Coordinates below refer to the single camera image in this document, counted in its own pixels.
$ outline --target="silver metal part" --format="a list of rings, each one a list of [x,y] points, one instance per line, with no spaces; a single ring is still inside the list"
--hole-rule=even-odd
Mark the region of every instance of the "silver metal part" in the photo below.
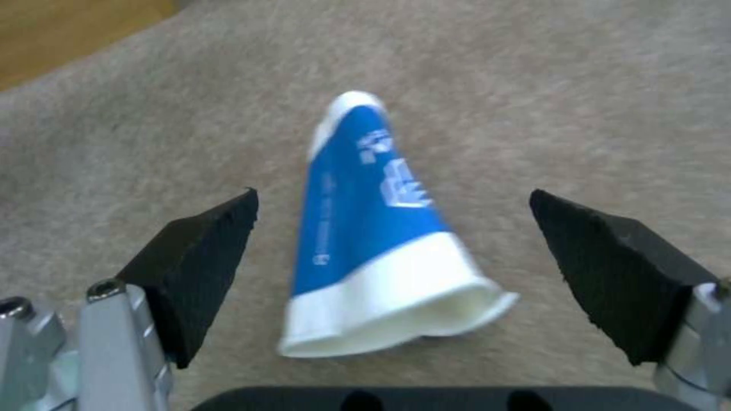
[[[172,378],[145,292],[134,285],[102,291],[90,288],[81,309],[79,411],[167,410]]]
[[[10,297],[0,300],[0,320],[6,318],[30,320],[34,314],[33,304],[25,297]]]
[[[4,300],[13,304],[0,319],[0,409],[58,410],[76,397],[76,352],[51,308],[23,300]]]
[[[731,299],[723,287],[693,289],[684,322],[654,375],[659,391],[703,411],[720,410],[731,394]]]
[[[126,285],[121,280],[115,278],[103,279],[89,287],[86,291],[86,301],[93,303],[125,292]]]

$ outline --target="black gripper pad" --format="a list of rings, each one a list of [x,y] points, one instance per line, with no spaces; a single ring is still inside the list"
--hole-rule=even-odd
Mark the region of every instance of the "black gripper pad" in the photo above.
[[[589,320],[632,365],[661,361],[693,286],[717,278],[641,222],[542,190],[531,209]]]
[[[250,189],[168,223],[117,278],[145,290],[165,354],[188,366],[234,279],[259,199]]]

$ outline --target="carpet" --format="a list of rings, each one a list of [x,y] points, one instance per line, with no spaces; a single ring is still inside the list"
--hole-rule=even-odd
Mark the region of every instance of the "carpet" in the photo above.
[[[528,196],[641,219],[728,274],[730,21],[724,0],[192,0],[0,94],[1,294],[73,325],[166,222],[253,186],[259,221],[174,410],[242,385],[649,388],[573,300]],[[350,89],[384,100],[444,219],[522,299],[465,336],[282,358],[306,149]]]

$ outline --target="wooden floor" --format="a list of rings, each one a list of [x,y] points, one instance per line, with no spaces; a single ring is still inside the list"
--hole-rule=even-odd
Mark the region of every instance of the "wooden floor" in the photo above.
[[[0,0],[0,90],[175,13],[173,0]]]

